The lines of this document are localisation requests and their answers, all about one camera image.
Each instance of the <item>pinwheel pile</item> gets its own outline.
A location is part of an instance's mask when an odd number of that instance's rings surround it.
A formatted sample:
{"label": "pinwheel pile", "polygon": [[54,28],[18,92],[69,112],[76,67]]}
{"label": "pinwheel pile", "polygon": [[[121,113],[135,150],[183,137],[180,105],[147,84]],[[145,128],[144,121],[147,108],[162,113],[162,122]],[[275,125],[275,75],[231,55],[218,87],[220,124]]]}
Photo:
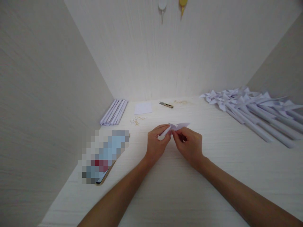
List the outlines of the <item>pinwheel pile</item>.
{"label": "pinwheel pile", "polygon": [[294,148],[292,140],[303,139],[303,116],[293,111],[303,105],[293,104],[286,96],[273,99],[268,92],[251,92],[246,87],[221,92],[212,90],[200,98],[206,98],[209,104],[217,104],[266,142],[273,142],[275,137],[286,147]]}

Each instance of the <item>square paper sheet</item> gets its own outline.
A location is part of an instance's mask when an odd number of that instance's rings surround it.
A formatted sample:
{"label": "square paper sheet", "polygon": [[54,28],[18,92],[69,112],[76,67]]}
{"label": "square paper sheet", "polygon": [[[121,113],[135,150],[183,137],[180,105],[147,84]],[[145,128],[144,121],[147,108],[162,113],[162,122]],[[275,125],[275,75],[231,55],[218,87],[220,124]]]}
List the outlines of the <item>square paper sheet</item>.
{"label": "square paper sheet", "polygon": [[152,104],[150,102],[138,103],[135,106],[134,114],[146,114],[152,112]]}

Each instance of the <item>textured wall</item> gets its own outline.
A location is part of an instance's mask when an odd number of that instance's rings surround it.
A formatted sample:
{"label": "textured wall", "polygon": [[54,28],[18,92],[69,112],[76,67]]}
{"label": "textured wall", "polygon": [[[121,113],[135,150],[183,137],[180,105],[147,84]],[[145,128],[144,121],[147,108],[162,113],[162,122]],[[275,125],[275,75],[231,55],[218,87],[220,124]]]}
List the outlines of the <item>textured wall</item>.
{"label": "textured wall", "polygon": [[298,0],[65,0],[115,98],[246,85],[301,12]]}
{"label": "textured wall", "polygon": [[36,226],[113,101],[63,1],[1,1],[0,226]]}
{"label": "textured wall", "polygon": [[248,86],[303,104],[303,13],[266,58]]}

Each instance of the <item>tabletop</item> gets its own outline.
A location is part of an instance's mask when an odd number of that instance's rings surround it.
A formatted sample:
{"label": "tabletop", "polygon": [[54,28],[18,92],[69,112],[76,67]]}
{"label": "tabletop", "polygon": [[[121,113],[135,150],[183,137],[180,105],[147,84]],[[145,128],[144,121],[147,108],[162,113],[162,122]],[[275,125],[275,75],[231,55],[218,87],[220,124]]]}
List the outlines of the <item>tabletop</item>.
{"label": "tabletop", "polygon": [[[173,109],[158,104],[171,104]],[[157,125],[190,122],[202,134],[203,154],[221,169],[265,198],[303,220],[303,141],[288,149],[266,143],[217,106],[186,97],[153,100],[152,113],[138,115],[129,102],[121,122],[104,130],[129,130],[129,147],[118,158],[104,184],[81,184],[76,167],[51,205],[40,227],[77,226],[93,205],[144,157],[147,133]],[[91,149],[98,143],[91,143]],[[178,152],[173,138],[148,173],[119,226],[248,226],[234,208]]]}

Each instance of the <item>small pin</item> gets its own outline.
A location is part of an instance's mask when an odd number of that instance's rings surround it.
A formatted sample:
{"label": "small pin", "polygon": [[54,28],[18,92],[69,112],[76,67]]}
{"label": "small pin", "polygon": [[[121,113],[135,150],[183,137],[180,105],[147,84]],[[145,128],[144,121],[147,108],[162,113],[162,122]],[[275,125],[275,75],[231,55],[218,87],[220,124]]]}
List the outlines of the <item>small pin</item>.
{"label": "small pin", "polygon": [[184,9],[185,9],[185,6],[187,4],[187,0],[179,0],[179,4],[180,6],[182,7],[181,9],[181,17],[183,16],[183,12],[184,12]]}
{"label": "small pin", "polygon": [[167,0],[159,0],[159,2],[158,2],[159,10],[161,10],[162,24],[163,24],[163,14],[164,14],[164,11],[165,11],[165,8],[166,8],[166,4],[167,4]]}

